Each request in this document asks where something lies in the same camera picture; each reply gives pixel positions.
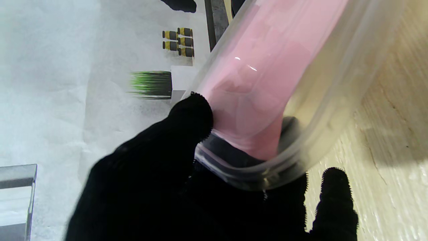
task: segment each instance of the gloved hand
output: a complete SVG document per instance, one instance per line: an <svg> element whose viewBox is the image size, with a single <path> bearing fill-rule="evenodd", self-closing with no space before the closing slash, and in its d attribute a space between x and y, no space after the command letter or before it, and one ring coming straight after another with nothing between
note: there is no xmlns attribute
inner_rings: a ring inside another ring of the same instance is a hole
<svg viewBox="0 0 428 241"><path fill-rule="evenodd" d="M313 230L306 233L306 175L265 193L247 192L193 164L195 147L212 126L208 102L193 93L166 119L98 161L65 239L357 239L358 217L344 172L325 172Z"/></svg>

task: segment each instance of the wooden surface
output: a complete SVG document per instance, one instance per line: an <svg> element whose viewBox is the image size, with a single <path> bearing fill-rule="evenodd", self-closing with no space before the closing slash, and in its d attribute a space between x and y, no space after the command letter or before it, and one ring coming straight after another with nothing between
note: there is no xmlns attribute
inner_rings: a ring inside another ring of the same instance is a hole
<svg viewBox="0 0 428 241"><path fill-rule="evenodd" d="M428 240L428 1L408 1L362 105L310 170L308 230L330 166L350 179L359 240Z"/></svg>

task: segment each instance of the paper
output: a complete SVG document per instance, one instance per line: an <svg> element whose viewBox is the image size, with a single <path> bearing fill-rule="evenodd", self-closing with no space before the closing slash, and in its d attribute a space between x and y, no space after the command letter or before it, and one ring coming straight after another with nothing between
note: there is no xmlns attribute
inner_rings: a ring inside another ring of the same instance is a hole
<svg viewBox="0 0 428 241"><path fill-rule="evenodd" d="M130 72L181 65L162 49L162 30L193 28L192 64L203 65L205 6L196 3L192 14L159 0L0 0L0 166L39 165L32 241L61 240L78 176L167 115L168 101L128 93Z"/></svg>

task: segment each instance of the pink substance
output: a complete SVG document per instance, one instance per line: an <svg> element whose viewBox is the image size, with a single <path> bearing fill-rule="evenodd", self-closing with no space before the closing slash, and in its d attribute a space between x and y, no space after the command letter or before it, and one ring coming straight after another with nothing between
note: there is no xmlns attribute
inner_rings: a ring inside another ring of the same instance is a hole
<svg viewBox="0 0 428 241"><path fill-rule="evenodd" d="M348 0L257 0L199 92L214 132L249 155L277 155L282 114Z"/></svg>

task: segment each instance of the green grass print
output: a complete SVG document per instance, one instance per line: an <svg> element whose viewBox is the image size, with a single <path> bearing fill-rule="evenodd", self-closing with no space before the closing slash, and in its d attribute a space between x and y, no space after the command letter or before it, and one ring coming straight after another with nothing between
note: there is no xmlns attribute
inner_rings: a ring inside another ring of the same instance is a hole
<svg viewBox="0 0 428 241"><path fill-rule="evenodd" d="M171 72L144 71L132 73L131 85L139 99L171 99Z"/></svg>

